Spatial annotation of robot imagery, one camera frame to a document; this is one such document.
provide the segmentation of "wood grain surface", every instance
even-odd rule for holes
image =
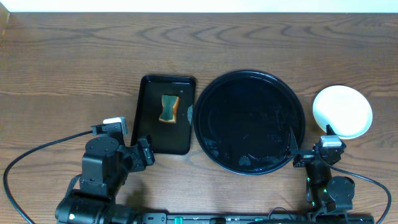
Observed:
[[[337,166],[385,184],[393,203],[384,223],[397,223],[397,56],[397,14],[15,13],[0,45],[1,172],[28,149],[86,131],[104,118],[125,116],[132,130],[144,75],[193,76],[197,99],[216,77],[250,68],[274,74],[296,92],[307,119],[302,148],[323,134],[312,116],[320,90],[348,85],[369,100],[372,126],[346,141]],[[91,138],[43,149],[11,170],[12,193],[37,223],[55,223],[55,208],[81,172]],[[154,166],[129,176],[118,203],[197,213],[308,208],[305,170],[291,163],[267,175],[233,174],[206,156],[193,131],[187,155],[155,156]],[[354,181],[350,213],[378,219],[386,194]],[[3,189],[0,200],[2,223],[24,222]]]

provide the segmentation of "round black tray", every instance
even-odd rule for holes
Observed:
[[[200,95],[195,134],[213,161],[232,172],[258,175],[286,165],[289,127],[300,147],[305,117],[294,92],[275,76],[252,70],[222,75]]]

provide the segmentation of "tabletop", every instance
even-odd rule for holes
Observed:
[[[0,43],[0,169],[33,147],[90,130],[105,118],[124,116],[131,131],[144,75],[195,77],[197,99],[216,77],[255,69],[277,76],[297,94],[307,124],[302,148],[323,134],[312,116],[320,90],[347,85],[368,99],[373,123],[361,137],[345,141],[336,166],[385,184],[393,203],[384,223],[395,223],[397,47],[397,14],[15,13]],[[55,209],[70,179],[81,173],[91,138],[35,152],[10,171],[13,195],[37,223],[55,223]],[[130,174],[117,203],[170,213],[308,208],[305,169],[289,163],[266,175],[238,175],[209,159],[193,131],[191,141],[188,154],[156,154],[153,166]],[[353,179],[350,213],[377,220],[386,193]],[[0,201],[2,222],[24,222],[4,189]]]

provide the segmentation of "black plate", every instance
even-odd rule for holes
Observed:
[[[289,126],[300,147],[305,117],[299,99],[284,82],[265,72],[237,71],[203,90],[193,125],[213,161],[238,174],[256,175],[290,161],[285,156]]]
[[[195,85],[195,80],[191,77],[144,76],[139,87],[131,145],[135,145],[139,137],[150,135],[154,152],[186,154],[191,144]],[[162,95],[180,97],[175,124],[159,121],[162,113]]]

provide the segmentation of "white plate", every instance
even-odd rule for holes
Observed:
[[[313,116],[322,130],[330,124],[341,139],[364,134],[371,126],[373,114],[367,99],[347,86],[330,86],[317,95],[312,106]]]

